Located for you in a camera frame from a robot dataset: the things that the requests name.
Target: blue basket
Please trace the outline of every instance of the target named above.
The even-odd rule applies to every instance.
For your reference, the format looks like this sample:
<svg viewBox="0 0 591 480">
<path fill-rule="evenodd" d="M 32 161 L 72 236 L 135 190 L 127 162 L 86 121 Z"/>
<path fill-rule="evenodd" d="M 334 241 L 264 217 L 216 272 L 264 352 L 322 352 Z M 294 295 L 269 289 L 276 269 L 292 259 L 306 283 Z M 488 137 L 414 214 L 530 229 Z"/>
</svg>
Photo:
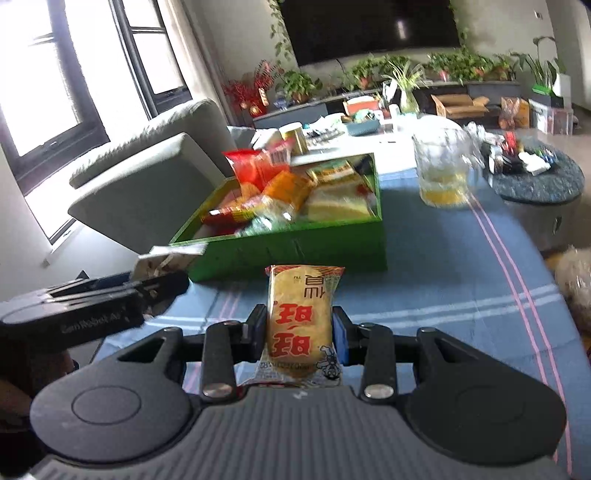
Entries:
<svg viewBox="0 0 591 480">
<path fill-rule="evenodd" d="M 379 120 L 366 120 L 358 124 L 345 124 L 345 126 L 351 137 L 359 137 L 376 133 L 379 129 Z"/>
</svg>

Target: television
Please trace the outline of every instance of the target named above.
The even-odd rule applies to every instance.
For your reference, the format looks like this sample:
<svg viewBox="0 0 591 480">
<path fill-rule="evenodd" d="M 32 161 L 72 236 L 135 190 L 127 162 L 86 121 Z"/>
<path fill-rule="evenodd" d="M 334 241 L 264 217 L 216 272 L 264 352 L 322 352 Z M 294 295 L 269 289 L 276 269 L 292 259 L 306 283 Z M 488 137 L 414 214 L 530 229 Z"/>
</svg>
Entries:
<svg viewBox="0 0 591 480">
<path fill-rule="evenodd" d="M 369 52 L 458 47 L 449 0 L 283 0 L 300 66 Z"/>
</svg>

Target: dark marble tabletop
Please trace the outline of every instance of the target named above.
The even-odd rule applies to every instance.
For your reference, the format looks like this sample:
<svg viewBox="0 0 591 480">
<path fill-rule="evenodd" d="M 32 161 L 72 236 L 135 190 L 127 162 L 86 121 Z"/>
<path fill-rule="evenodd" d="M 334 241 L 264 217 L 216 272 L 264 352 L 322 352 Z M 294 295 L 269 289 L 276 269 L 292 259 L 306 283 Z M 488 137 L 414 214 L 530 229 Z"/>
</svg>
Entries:
<svg viewBox="0 0 591 480">
<path fill-rule="evenodd" d="M 530 173 L 490 175 L 489 183 L 504 200 L 533 205 L 556 205 L 572 202 L 583 193 L 585 176 L 572 158 L 534 137 L 519 136 L 526 150 L 546 147 L 556 153 L 557 162 L 549 171 L 533 176 Z"/>
</svg>

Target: glass pitcher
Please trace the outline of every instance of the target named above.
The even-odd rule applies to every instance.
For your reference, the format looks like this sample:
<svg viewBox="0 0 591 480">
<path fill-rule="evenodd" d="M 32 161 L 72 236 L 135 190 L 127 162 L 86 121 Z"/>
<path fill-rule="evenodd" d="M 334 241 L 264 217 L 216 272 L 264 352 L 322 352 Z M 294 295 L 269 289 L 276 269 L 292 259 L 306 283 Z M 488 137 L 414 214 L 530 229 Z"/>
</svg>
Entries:
<svg viewBox="0 0 591 480">
<path fill-rule="evenodd" d="M 431 128 L 413 135 L 422 200 L 432 207 L 468 204 L 482 174 L 475 144 L 461 129 Z"/>
</svg>

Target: sofa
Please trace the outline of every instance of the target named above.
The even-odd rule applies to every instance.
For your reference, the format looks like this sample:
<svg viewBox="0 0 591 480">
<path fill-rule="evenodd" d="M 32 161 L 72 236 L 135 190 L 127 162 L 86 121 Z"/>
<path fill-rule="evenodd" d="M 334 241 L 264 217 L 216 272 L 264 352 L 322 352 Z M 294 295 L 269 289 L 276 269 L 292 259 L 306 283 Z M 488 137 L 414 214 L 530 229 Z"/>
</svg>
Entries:
<svg viewBox="0 0 591 480">
<path fill-rule="evenodd" d="M 192 100 L 123 142 L 78 158 L 68 213 L 139 254 L 167 245 L 203 201 L 233 176 L 224 151 L 248 148 L 251 128 L 228 127 L 212 100 Z"/>
</svg>

